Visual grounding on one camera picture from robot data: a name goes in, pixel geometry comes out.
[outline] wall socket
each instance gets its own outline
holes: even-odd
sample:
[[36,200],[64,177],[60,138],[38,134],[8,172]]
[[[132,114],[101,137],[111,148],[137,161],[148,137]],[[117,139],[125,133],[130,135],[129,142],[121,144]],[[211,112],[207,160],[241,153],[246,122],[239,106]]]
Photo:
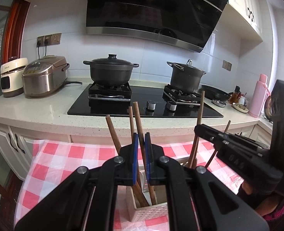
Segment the wall socket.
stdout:
[[36,44],[37,44],[38,41],[40,41],[40,47],[44,47],[45,46],[45,40],[48,40],[47,46],[54,45],[54,44],[60,44],[61,43],[61,35],[62,35],[62,33],[40,36],[40,37],[37,38]]
[[222,65],[222,67],[223,67],[224,69],[226,69],[227,71],[231,71],[231,69],[232,69],[232,64],[231,64],[230,62],[228,62],[228,61],[223,60],[223,65]]

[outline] white stone countertop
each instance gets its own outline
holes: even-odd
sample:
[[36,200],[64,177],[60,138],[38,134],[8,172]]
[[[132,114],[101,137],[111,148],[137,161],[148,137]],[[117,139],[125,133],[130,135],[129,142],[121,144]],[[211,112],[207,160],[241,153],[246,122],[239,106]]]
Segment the white stone countertop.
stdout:
[[[0,123],[35,131],[58,134],[110,137],[105,117],[102,116],[73,116],[67,111],[89,82],[82,85],[67,85],[55,94],[40,98],[30,99],[21,94],[12,98],[0,96]],[[162,83],[146,81],[130,81],[131,85],[162,87]],[[227,104],[220,108],[205,99],[205,103],[213,107],[223,118],[203,118],[202,123],[215,127],[221,131],[231,120],[230,129],[259,124],[269,133],[272,125],[263,118],[253,118],[243,114]],[[112,117],[114,127],[120,137],[130,137],[128,117]],[[196,118],[142,118],[144,133],[150,132],[151,136],[173,137],[193,135]]]

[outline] black cabinet handle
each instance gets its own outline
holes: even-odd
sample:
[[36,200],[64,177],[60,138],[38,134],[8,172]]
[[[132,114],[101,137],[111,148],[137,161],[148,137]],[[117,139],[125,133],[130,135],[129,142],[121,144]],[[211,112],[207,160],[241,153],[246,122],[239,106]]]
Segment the black cabinet handle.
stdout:
[[12,139],[11,139],[11,135],[10,135],[10,133],[8,133],[8,137],[9,137],[9,143],[11,144],[12,148],[13,148],[14,150],[16,150],[16,151],[17,151],[17,153],[18,153],[18,149],[17,149],[17,148],[15,148],[15,147],[12,145]]
[[26,152],[21,147],[19,147],[18,136],[16,134],[15,137],[16,137],[17,147],[25,154]]

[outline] gas stove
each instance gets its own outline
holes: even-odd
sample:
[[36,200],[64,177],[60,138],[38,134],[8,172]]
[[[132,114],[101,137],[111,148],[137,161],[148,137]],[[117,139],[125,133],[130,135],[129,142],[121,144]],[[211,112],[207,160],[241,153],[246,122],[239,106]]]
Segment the gas stove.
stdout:
[[[197,118],[199,94],[184,94],[171,85],[165,88],[130,86],[103,87],[90,84],[68,110],[68,115],[129,116],[128,107],[138,102],[141,117]],[[204,104],[203,118],[223,117]]]

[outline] white plastic basket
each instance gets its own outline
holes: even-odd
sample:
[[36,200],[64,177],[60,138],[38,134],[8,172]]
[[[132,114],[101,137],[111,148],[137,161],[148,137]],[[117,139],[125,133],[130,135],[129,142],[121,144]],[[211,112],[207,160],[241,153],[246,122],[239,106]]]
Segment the white plastic basket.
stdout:
[[[149,202],[151,199],[149,197],[147,182],[144,180],[144,173],[140,173],[142,191]],[[139,201],[134,197],[131,187],[126,187],[126,202],[129,212],[129,218],[131,222],[144,221],[157,217],[161,217],[168,214],[168,205],[167,205],[167,195],[165,191],[165,186],[154,186],[154,191],[157,198],[157,205],[149,207],[140,207]]]

